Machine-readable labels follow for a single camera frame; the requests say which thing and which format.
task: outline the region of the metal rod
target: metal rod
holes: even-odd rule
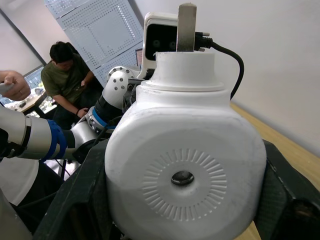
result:
[[[195,49],[197,6],[185,3],[179,6],[176,39],[177,52],[193,52]]]
[[[28,41],[26,36],[17,28],[17,26],[10,20],[10,18],[5,14],[5,12],[0,8],[0,14],[3,18],[8,22],[8,24],[13,28],[13,30],[19,35],[19,37],[24,41],[24,43],[28,46],[28,48],[32,51],[32,53],[36,56],[37,59],[45,66],[46,61],[40,56],[37,50],[32,46],[32,44]]]

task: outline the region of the black cable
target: black cable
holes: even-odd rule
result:
[[[245,73],[245,65],[244,65],[244,61],[242,60],[242,58],[236,54],[234,51],[231,51],[223,46],[218,45],[217,43],[215,43],[213,41],[212,38],[209,37],[203,37],[203,33],[202,32],[197,32],[195,34],[195,42],[194,42],[194,50],[199,50],[200,48],[214,48],[215,50],[227,54],[231,57],[233,57],[239,64],[239,76],[238,79],[236,80],[236,83],[233,87],[233,90],[231,92],[231,96],[230,99],[232,99],[234,97],[234,95],[236,94],[242,78],[244,77],[244,73]]]
[[[27,204],[22,205],[22,206],[19,206],[19,208],[21,208],[21,209],[29,208],[29,207],[31,207],[31,206],[33,206],[33,205],[39,204],[39,203],[41,203],[41,202],[43,202],[43,201],[45,201],[45,200],[48,200],[48,199],[50,199],[50,198],[53,198],[56,194],[57,194],[57,192],[51,193],[50,195],[45,196],[45,197],[43,197],[43,198],[41,198],[41,199],[39,199],[39,200],[36,200],[36,201],[30,202],[30,203],[27,203]]]
[[[99,142],[99,140],[103,137],[103,135],[109,129],[108,127],[117,124],[117,121],[120,120],[121,118],[122,118],[122,116],[117,116],[114,119],[110,120],[108,122],[108,124],[103,128],[103,130],[99,133],[99,135],[96,137],[96,139],[94,140],[93,146],[95,146]]]
[[[62,171],[65,171],[66,172],[66,174],[68,174],[69,175],[69,177],[71,176],[71,174],[67,171],[67,169],[64,167],[64,166],[62,166],[62,164],[57,160],[57,159],[55,159],[55,161],[60,165],[60,167],[62,168]]]

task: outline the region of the round hole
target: round hole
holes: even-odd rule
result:
[[[186,187],[190,185],[195,180],[195,176],[189,171],[178,171],[176,172],[172,178],[171,182],[173,185]]]

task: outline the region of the green t-shirt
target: green t-shirt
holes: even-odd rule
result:
[[[70,103],[74,103],[84,88],[81,87],[90,69],[85,61],[78,55],[73,54],[73,65],[68,71],[61,70],[52,61],[41,71],[41,79],[48,96],[61,95]]]

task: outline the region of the black pants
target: black pants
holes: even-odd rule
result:
[[[91,108],[96,104],[98,99],[101,96],[103,88],[101,85],[93,83],[87,86],[87,88],[83,91],[80,98],[73,104],[78,109],[83,108]],[[71,125],[73,123],[76,123],[80,120],[79,117],[77,117],[72,112],[69,112],[68,110],[64,109],[62,106],[58,105],[56,107],[53,120],[63,129],[63,130],[70,130]]]
[[[20,202],[18,207],[13,206],[14,210],[32,234],[37,230],[37,227],[45,216],[54,196],[29,207],[20,207],[55,193],[60,189],[63,182],[61,177],[50,167],[44,163],[39,163],[38,173],[29,192]]]

